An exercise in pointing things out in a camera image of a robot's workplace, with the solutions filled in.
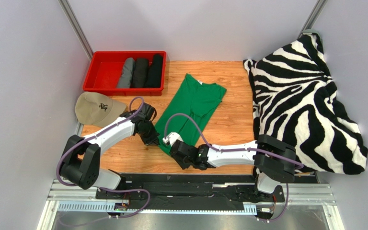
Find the green t-shirt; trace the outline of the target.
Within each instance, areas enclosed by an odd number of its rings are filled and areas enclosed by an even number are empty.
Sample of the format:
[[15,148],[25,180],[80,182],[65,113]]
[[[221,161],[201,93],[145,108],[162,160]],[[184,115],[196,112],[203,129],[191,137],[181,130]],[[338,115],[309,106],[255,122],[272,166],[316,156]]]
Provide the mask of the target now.
[[[167,121],[172,115],[186,114],[198,124],[201,130],[204,130],[226,92],[227,89],[219,84],[203,83],[190,74],[186,74],[177,93],[155,125],[160,134],[160,149],[169,155],[171,147],[165,145],[162,139]],[[189,145],[195,145],[200,138],[197,128],[184,116],[176,116],[170,121],[167,134],[171,132],[178,133]]]

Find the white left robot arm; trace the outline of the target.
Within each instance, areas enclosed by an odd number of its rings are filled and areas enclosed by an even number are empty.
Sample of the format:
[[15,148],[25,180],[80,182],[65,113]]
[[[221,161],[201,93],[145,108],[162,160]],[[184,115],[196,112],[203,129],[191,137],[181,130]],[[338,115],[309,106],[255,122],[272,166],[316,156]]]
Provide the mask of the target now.
[[142,103],[137,110],[121,114],[101,130],[80,137],[69,137],[57,165],[57,178],[63,185],[116,190],[122,181],[120,174],[100,167],[101,156],[118,142],[139,135],[144,145],[158,145],[159,133],[152,121],[156,109]]

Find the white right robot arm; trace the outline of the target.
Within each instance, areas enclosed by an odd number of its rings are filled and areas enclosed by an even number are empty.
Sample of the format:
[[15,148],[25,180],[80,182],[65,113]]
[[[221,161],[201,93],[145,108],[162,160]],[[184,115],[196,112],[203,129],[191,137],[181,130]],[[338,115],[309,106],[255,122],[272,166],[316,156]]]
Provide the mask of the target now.
[[296,161],[293,146],[269,135],[259,135],[257,140],[238,145],[211,145],[199,147],[186,144],[181,136],[172,132],[163,142],[171,147],[170,155],[182,169],[200,170],[225,165],[252,165],[259,170],[255,189],[271,194],[280,183],[292,183],[295,169],[303,165]]

